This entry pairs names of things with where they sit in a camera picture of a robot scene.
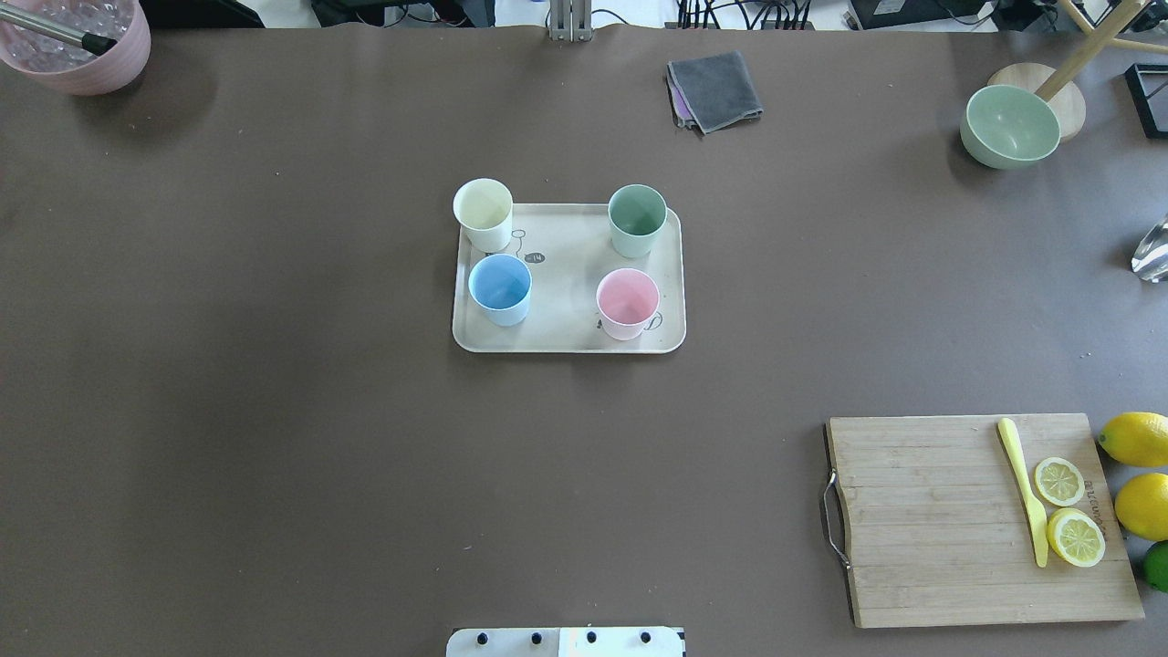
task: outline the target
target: cutting board handle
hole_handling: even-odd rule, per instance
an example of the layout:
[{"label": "cutting board handle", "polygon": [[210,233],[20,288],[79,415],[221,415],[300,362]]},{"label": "cutting board handle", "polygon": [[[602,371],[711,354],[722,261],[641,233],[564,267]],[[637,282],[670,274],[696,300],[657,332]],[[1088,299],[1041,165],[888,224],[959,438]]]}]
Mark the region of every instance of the cutting board handle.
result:
[{"label": "cutting board handle", "polygon": [[832,551],[835,552],[835,555],[840,559],[840,566],[843,566],[844,570],[850,570],[851,561],[848,559],[847,554],[843,554],[843,551],[840,549],[840,546],[835,544],[835,539],[832,538],[832,514],[828,513],[827,511],[828,491],[835,489],[835,499],[836,500],[840,499],[839,483],[840,483],[840,476],[835,471],[835,468],[832,468],[832,470],[827,473],[827,485],[823,486],[823,499],[822,504],[820,505],[820,510],[823,512],[823,537],[827,538],[827,545],[832,546]]}]

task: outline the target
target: cutting board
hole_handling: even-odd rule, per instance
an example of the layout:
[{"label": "cutting board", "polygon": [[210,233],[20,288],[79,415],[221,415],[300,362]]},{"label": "cutting board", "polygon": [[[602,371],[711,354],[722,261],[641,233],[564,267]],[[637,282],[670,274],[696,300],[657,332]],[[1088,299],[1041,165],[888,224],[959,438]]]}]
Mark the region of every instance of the cutting board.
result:
[{"label": "cutting board", "polygon": [[[1083,472],[1075,506],[1103,530],[1104,559],[1034,561],[997,436],[1001,415],[833,417],[827,424],[861,628],[1120,621],[1143,607],[1085,415],[1010,415],[1027,471],[1061,456]],[[1048,514],[1056,507],[1047,504]]]}]

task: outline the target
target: towel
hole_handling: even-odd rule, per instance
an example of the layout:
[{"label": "towel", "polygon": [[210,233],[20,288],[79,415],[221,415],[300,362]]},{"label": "towel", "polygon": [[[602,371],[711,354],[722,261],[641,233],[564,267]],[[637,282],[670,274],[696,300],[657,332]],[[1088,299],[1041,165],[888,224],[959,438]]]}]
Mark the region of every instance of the towel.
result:
[{"label": "towel", "polygon": [[693,116],[693,123],[703,134],[763,115],[763,104],[755,92],[746,61],[738,50],[700,60],[674,61],[666,68],[677,125],[686,125],[682,108],[684,113]]}]

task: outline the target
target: yellow knife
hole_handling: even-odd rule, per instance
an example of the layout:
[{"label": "yellow knife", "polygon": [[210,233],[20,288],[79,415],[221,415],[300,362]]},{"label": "yellow knife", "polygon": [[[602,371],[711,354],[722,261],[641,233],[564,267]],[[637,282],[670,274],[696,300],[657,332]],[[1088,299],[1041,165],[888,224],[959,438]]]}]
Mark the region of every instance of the yellow knife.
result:
[{"label": "yellow knife", "polygon": [[1030,540],[1034,541],[1034,561],[1040,568],[1047,567],[1047,507],[1030,490],[1030,477],[1026,471],[1026,457],[1022,456],[1022,442],[1018,440],[1018,428],[1009,417],[997,421],[997,434],[1002,437],[1002,447],[1010,459],[1010,469],[1018,482],[1022,493],[1022,505],[1026,507],[1027,521],[1030,523]]}]

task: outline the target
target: lemon slice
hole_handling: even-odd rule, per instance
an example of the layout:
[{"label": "lemon slice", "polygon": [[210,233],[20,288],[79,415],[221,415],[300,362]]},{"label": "lemon slice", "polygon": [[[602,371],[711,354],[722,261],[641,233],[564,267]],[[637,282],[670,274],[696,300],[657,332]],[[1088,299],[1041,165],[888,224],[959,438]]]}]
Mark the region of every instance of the lemon slice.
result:
[{"label": "lemon slice", "polygon": [[1047,540],[1055,554],[1082,568],[1098,563],[1107,546],[1099,525],[1078,509],[1059,509],[1051,513],[1047,521]]},{"label": "lemon slice", "polygon": [[1083,497],[1083,473],[1065,458],[1051,456],[1034,469],[1038,495],[1055,506],[1070,506]]}]

